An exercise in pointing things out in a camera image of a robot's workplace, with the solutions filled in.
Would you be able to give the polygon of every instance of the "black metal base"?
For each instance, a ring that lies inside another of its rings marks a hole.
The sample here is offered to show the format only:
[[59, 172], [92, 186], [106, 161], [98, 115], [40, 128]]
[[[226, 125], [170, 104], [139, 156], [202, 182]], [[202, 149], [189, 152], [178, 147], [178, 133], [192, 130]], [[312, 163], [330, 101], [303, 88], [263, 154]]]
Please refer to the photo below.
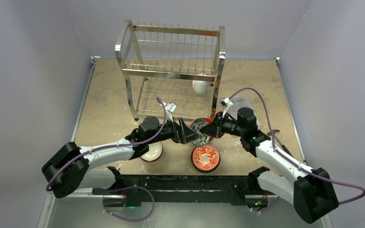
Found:
[[[108, 190], [96, 188], [92, 193], [110, 195], [112, 193], [109, 190], [137, 185], [148, 189], [156, 202], [253, 205], [258, 199], [245, 199], [245, 195], [263, 195], [265, 191], [254, 186], [251, 178], [251, 176], [122, 175], [122, 180], [116, 181]], [[125, 206], [139, 207], [142, 202], [151, 201], [146, 192], [132, 189], [128, 190]]]

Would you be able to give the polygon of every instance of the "stainless steel dish rack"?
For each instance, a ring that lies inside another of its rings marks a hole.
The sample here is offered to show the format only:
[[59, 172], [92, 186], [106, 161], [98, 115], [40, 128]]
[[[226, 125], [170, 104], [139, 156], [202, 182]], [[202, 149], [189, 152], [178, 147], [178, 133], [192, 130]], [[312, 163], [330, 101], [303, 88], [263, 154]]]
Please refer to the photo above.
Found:
[[[115, 45], [115, 56], [126, 82], [127, 100], [135, 120], [139, 116], [163, 116], [156, 96], [177, 104], [178, 117], [213, 119], [225, 60], [225, 30], [187, 28], [157, 23], [134, 25], [125, 20]], [[129, 76], [142, 76], [133, 103]], [[205, 95], [198, 95], [192, 81], [205, 82]]]

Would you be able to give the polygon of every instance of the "rack leg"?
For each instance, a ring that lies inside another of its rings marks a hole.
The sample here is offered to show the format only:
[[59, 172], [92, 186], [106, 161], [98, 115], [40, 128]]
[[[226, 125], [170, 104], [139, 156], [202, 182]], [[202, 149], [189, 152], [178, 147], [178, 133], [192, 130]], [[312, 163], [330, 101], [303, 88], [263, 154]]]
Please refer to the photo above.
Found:
[[133, 31], [134, 26], [131, 21], [129, 21], [129, 23], [128, 23], [128, 28], [129, 28], [129, 32], [131, 34], [132, 42], [134, 43], [136, 57], [138, 58], [138, 61], [139, 61], [139, 68], [141, 70], [145, 70], [144, 61], [143, 61], [142, 55], [141, 55], [141, 50], [139, 48], [139, 44], [138, 44], [138, 40], [136, 38], [135, 32]]
[[212, 100], [212, 110], [211, 110], [211, 119], [213, 120], [216, 115], [216, 106], [218, 104], [218, 94], [219, 94], [219, 87], [220, 87], [220, 81], [221, 81], [221, 74], [223, 73], [223, 67], [224, 67], [224, 59], [225, 59], [225, 53], [221, 52], [220, 46], [216, 48], [216, 53], [218, 54], [218, 62], [214, 60], [217, 65], [214, 65], [213, 67], [218, 69], [218, 75], [216, 76], [215, 85], [214, 85], [214, 91], [213, 91], [213, 100]]
[[125, 84], [126, 84], [126, 97], [128, 100], [128, 106], [129, 109], [131, 109], [132, 112], [132, 116], [134, 117], [135, 121], [139, 120], [139, 117], [136, 113], [135, 107], [134, 107], [134, 103], [132, 101], [132, 87], [131, 87], [131, 79], [129, 78], [129, 75], [127, 73], [122, 72], [124, 79], [125, 79]]
[[[218, 67], [218, 53], [219, 50], [216, 47], [215, 48], [215, 55], [213, 58], [213, 65], [212, 65], [212, 72], [216, 71]], [[216, 115], [216, 106], [218, 104], [218, 94], [219, 94], [219, 86], [220, 86], [220, 80], [221, 80], [221, 72], [218, 72], [218, 75], [216, 76], [215, 81], [213, 82], [213, 97], [212, 97], [212, 108], [211, 108], [211, 116], [210, 119], [213, 120]]]
[[147, 81], [147, 77], [143, 77], [142, 79], [142, 85], [141, 85], [141, 91], [139, 91], [139, 97], [138, 97], [138, 102], [136, 103], [136, 109], [139, 110], [139, 102], [141, 101], [141, 97], [142, 97], [142, 91], [144, 89], [144, 82]]

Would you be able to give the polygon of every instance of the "gray wall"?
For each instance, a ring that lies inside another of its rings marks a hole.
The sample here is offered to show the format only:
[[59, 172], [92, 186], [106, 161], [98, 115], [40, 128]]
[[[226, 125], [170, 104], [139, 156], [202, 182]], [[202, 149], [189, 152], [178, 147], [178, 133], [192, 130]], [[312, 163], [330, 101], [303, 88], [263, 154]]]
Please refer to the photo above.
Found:
[[[313, 1], [280, 70], [307, 162], [365, 186], [365, 1]], [[360, 193], [335, 189], [340, 200]], [[337, 228], [365, 227], [365, 198], [331, 219]]]
[[35, 227], [42, 165], [70, 140], [89, 72], [62, 1], [0, 0], [0, 227]]
[[114, 58], [124, 19], [174, 26], [226, 26], [229, 58], [282, 54], [311, 0], [65, 0], [90, 55]]

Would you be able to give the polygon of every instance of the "red patterned bowl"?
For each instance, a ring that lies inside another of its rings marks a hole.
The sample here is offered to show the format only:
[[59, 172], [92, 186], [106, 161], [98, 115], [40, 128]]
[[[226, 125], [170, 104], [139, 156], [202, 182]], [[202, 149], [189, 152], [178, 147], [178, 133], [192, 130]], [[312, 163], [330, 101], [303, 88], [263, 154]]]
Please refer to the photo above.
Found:
[[212, 145], [206, 144], [195, 147], [191, 155], [191, 162], [199, 172], [212, 172], [220, 164], [219, 151]]

